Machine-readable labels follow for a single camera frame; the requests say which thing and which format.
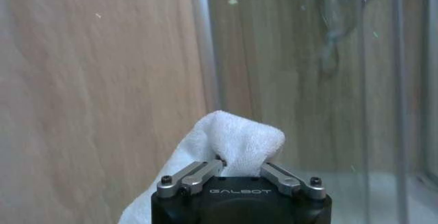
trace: glass shower door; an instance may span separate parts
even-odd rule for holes
[[[333,223],[407,219],[399,2],[209,0],[221,108],[284,130],[278,160],[322,177]]]

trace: white towel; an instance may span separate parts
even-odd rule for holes
[[[280,129],[224,111],[210,113],[180,143],[149,190],[123,211],[119,224],[152,223],[152,195],[164,175],[174,175],[194,161],[209,161],[220,155],[228,162],[222,176],[258,176],[262,164],[284,143]]]

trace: wood grain surface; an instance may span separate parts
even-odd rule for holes
[[[117,223],[205,113],[192,0],[0,0],[0,223]]]

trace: bathroom wall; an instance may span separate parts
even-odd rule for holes
[[[415,119],[421,1],[404,0]],[[354,173],[364,167],[367,150],[371,168],[395,171],[400,116],[393,1],[371,0],[360,12],[363,28],[356,26],[338,41],[334,71],[321,67],[326,42],[317,0],[210,0],[210,4],[226,109],[285,131],[282,161],[300,170]],[[413,169],[416,132],[409,139]]]
[[[201,76],[192,0],[0,0],[0,223],[117,223]]]

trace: shower enclosure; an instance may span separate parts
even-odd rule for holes
[[[438,223],[437,0],[194,1],[210,109],[284,130],[333,223]]]

